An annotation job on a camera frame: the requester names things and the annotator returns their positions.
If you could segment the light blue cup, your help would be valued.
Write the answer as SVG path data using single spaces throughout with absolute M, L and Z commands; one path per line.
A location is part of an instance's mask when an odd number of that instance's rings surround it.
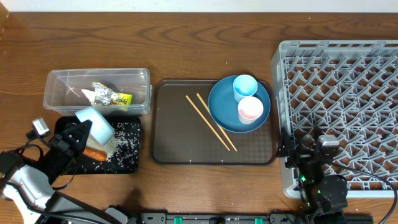
M 239 103 L 243 98 L 257 92 L 257 80 L 250 75 L 238 75 L 233 81 L 233 96 Z

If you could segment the pink cup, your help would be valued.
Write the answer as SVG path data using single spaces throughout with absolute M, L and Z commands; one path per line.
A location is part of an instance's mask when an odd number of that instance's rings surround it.
M 243 124 L 255 122 L 263 114 L 264 106 L 260 99 L 254 96 L 244 97 L 238 103 L 238 119 Z

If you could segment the light blue bowl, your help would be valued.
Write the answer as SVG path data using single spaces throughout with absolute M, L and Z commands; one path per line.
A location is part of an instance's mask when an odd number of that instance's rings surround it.
M 90 120 L 92 122 L 90 134 L 101 145 L 105 145 L 113 136 L 114 129 L 104 116 L 93 106 L 87 107 L 75 113 L 80 122 Z

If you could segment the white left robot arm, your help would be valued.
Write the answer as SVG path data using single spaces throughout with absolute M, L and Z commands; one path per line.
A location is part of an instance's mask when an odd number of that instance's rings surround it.
M 46 141 L 50 131 L 37 119 L 25 145 L 1 153 L 1 197 L 16 204 L 25 223 L 128 223 L 114 207 L 102 211 L 52 185 L 82 155 L 91 125 L 84 121 Z

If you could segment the white paper napkin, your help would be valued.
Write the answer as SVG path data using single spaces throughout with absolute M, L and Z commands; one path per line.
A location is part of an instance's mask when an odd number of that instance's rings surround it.
M 91 105 L 94 105 L 95 103 L 95 92 L 91 91 L 91 90 L 87 90 L 87 89 L 82 89 L 81 90 L 82 93 L 86 96 L 86 98 L 88 99 L 88 101 L 90 102 Z

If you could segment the orange carrot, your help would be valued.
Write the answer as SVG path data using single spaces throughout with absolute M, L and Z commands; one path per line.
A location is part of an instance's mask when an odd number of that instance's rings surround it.
M 107 158 L 107 154 L 103 151 L 97 150 L 97 149 L 93 149 L 91 147 L 86 147 L 85 150 L 83 151 L 83 154 L 85 156 L 88 156 L 94 160 L 97 161 L 105 161 Z

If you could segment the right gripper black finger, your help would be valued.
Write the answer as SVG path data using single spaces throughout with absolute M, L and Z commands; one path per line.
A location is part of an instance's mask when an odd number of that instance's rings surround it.
M 280 130 L 280 139 L 277 146 L 276 157 L 289 157 L 295 150 L 294 143 L 285 127 Z
M 314 140 L 314 145 L 316 145 L 317 144 L 317 142 L 318 142 L 318 138 L 321 136 L 321 135 L 324 135 L 324 132 L 318 127 L 318 126 L 314 126 L 313 127 L 313 140 Z

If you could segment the foil snack wrapper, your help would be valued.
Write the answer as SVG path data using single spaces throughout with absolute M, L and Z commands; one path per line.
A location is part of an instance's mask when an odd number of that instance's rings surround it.
M 100 82 L 92 82 L 91 86 L 94 90 L 95 105 L 109 106 L 109 105 L 130 105 L 132 95 L 126 93 L 117 93 L 106 85 Z

